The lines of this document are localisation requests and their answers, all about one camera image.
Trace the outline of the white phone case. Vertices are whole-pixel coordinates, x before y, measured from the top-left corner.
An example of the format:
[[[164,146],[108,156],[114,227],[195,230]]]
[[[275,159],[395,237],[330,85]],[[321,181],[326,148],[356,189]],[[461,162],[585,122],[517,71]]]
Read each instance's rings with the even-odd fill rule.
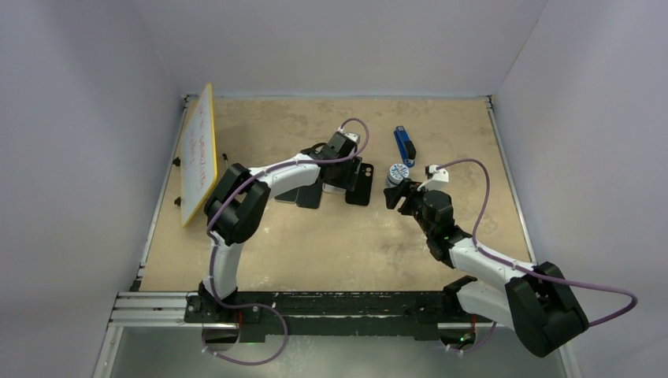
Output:
[[[342,187],[336,187],[336,186],[326,184],[326,183],[324,183],[322,185],[322,190],[323,190],[324,193],[333,194],[333,195],[344,195],[347,191],[346,189],[344,189]]]

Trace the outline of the black phone case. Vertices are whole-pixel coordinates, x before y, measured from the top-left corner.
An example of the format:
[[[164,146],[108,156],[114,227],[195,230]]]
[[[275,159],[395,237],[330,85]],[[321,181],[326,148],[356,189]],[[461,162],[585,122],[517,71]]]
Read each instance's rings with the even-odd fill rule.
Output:
[[[370,204],[373,186],[374,167],[368,163],[361,163],[357,172],[354,188],[345,194],[345,202],[353,206],[368,206]]]

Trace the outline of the black smartphone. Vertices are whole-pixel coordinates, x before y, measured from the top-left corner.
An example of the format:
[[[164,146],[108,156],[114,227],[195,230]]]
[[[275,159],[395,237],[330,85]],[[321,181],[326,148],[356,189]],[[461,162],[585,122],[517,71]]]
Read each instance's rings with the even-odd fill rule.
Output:
[[[320,182],[300,187],[295,204],[304,209],[318,209],[321,203],[322,192],[322,183]]]

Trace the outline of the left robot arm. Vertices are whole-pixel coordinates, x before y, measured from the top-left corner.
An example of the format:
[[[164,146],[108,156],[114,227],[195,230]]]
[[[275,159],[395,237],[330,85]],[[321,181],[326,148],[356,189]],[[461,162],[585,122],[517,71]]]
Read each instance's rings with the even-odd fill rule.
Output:
[[[200,295],[209,295],[204,311],[216,322],[232,317],[231,297],[238,289],[237,271],[244,244],[258,230],[267,202],[300,187],[326,183],[351,189],[367,142],[358,144],[342,131],[294,157],[272,165],[231,165],[205,204],[206,234],[212,251]]]

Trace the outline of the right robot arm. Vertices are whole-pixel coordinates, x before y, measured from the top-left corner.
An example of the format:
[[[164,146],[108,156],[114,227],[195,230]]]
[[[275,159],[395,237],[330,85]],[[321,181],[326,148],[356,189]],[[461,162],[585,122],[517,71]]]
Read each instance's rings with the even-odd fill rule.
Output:
[[[486,317],[512,329],[521,344],[541,358],[589,329],[584,310],[556,265],[512,262],[475,242],[455,223],[450,195],[404,179],[384,189],[384,197],[388,209],[417,221],[437,261],[466,272],[442,300],[448,318]]]

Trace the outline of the blue white jar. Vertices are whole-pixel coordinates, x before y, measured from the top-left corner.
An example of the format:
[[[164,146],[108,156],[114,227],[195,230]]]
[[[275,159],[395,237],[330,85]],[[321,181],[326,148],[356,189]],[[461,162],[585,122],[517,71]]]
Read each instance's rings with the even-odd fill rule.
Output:
[[[404,179],[410,177],[410,168],[403,163],[396,163],[390,166],[385,180],[385,187],[397,187]]]

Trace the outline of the blue stapler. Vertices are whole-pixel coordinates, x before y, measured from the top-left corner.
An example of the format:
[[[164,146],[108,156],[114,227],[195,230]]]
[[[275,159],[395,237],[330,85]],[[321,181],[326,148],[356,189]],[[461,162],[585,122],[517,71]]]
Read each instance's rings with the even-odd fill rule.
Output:
[[[414,167],[417,150],[406,129],[403,126],[397,126],[393,131],[393,135],[403,164],[408,168]]]

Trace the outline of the yellow framed whiteboard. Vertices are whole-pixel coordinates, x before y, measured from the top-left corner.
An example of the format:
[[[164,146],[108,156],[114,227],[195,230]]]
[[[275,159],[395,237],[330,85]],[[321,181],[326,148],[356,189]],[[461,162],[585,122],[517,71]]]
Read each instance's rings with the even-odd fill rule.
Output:
[[[207,83],[186,123],[181,141],[180,223],[190,224],[217,182],[213,88]]]

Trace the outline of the metal whiteboard stand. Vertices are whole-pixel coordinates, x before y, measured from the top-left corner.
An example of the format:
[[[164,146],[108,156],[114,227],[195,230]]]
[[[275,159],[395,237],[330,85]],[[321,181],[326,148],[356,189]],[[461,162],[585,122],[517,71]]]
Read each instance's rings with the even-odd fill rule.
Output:
[[[222,162],[222,163],[223,163],[223,168],[221,169],[221,171],[224,172],[224,171],[229,167],[229,159],[228,159],[228,155],[227,155],[226,153],[222,153],[222,154],[217,158],[217,160],[218,160],[219,162]],[[175,166],[175,167],[177,167],[177,168],[180,168],[181,165],[182,165],[182,163],[183,163],[183,161],[182,161],[182,159],[180,158],[180,156],[176,156],[176,157],[172,160],[172,165]],[[184,184],[183,184],[183,178],[184,178],[184,174],[181,175],[181,179],[180,179],[180,191],[181,191],[181,192],[184,191],[184,189],[183,189],[183,186],[184,186]],[[183,201],[183,195],[180,194],[178,197],[176,197],[176,198],[173,200],[173,204],[174,204],[175,206],[177,206],[177,207],[181,207],[182,201]]]

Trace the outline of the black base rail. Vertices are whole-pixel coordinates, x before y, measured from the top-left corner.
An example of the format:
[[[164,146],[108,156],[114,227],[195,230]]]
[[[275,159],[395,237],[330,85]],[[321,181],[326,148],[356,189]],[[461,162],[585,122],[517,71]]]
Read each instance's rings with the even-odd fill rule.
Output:
[[[270,335],[400,336],[470,341],[492,319],[455,306],[447,291],[240,291],[231,308],[191,292],[120,293],[110,324],[230,332],[242,343]]]

